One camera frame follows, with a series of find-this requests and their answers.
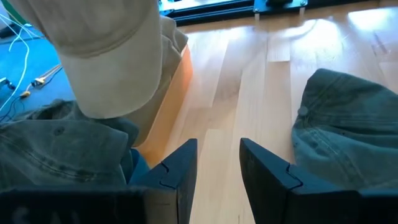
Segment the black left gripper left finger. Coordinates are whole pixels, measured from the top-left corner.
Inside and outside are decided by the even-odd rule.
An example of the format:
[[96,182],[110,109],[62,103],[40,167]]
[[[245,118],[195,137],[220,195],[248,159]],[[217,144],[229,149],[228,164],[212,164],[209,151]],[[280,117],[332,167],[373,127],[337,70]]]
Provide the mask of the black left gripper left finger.
[[197,180],[197,140],[189,139],[132,184],[141,201],[128,224],[189,224]]

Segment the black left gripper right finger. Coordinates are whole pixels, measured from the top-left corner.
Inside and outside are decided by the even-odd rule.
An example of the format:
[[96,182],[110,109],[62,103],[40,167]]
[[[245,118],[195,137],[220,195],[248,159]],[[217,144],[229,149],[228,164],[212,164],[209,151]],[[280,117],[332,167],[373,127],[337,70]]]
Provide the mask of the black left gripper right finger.
[[239,160],[256,224],[358,224],[357,191],[343,190],[248,138],[240,140]]

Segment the olive green baseball cap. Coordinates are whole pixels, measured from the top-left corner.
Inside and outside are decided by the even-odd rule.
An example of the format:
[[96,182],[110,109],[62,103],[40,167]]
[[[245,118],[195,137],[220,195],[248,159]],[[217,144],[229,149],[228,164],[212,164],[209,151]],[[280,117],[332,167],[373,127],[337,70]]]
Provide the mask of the olive green baseball cap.
[[138,127],[126,118],[86,117],[54,101],[0,124],[0,192],[28,185],[125,185]]
[[292,127],[296,164],[346,189],[398,189],[398,94],[318,69]]

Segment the orange plastic bin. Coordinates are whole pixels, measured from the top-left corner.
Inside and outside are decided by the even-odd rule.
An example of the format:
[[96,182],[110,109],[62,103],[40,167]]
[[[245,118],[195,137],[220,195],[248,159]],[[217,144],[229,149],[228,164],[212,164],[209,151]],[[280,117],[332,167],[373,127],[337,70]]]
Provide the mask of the orange plastic bin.
[[145,141],[136,147],[149,167],[156,166],[164,158],[167,143],[193,76],[189,46],[184,47],[181,56],[152,127]]

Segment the black aluminium table frame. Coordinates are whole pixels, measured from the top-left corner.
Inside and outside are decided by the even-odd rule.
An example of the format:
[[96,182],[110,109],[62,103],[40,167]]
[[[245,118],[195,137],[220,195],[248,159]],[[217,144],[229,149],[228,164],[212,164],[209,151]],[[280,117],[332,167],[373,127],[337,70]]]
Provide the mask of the black aluminium table frame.
[[[308,0],[305,8],[289,12],[365,1],[379,0]],[[253,5],[254,0],[158,0],[160,13],[174,19],[178,26],[286,13],[255,14]]]

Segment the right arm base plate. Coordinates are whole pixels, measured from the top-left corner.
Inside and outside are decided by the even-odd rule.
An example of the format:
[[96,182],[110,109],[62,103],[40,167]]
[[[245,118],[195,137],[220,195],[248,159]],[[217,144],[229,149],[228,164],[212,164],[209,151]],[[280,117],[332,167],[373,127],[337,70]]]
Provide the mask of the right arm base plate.
[[255,14],[272,14],[305,8],[308,0],[254,0]]

